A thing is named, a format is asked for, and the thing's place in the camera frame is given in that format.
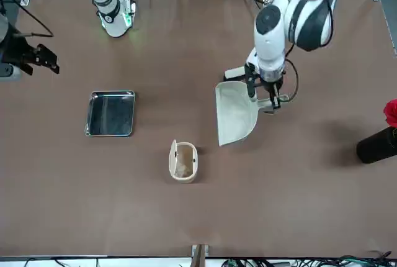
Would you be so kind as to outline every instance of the white dustpan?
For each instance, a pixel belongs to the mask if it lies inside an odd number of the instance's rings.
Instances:
[[[219,146],[247,137],[255,128],[258,110],[273,111],[270,99],[251,101],[246,83],[229,81],[215,88]]]

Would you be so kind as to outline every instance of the stainless steel tray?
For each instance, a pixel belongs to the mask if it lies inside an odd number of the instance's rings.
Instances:
[[[91,94],[86,122],[89,137],[127,137],[132,133],[135,93],[98,91]]]

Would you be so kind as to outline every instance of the table surface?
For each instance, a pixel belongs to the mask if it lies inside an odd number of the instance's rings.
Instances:
[[[55,38],[29,41],[52,49],[61,73],[0,85],[1,256],[397,251],[397,161],[365,166],[354,153],[397,97],[379,2],[338,0],[331,44],[290,55],[296,100],[219,147],[214,88],[252,49],[255,5],[137,1],[134,29],[110,38],[90,0],[32,0]],[[23,13],[18,26],[40,31]],[[86,137],[90,94],[119,89],[138,96],[132,137]],[[192,184],[169,175],[174,139],[199,147]]]

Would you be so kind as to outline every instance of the black cylinder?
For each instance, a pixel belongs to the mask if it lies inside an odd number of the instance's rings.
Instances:
[[[394,127],[388,127],[357,144],[357,155],[363,163],[374,163],[397,155],[397,138]]]

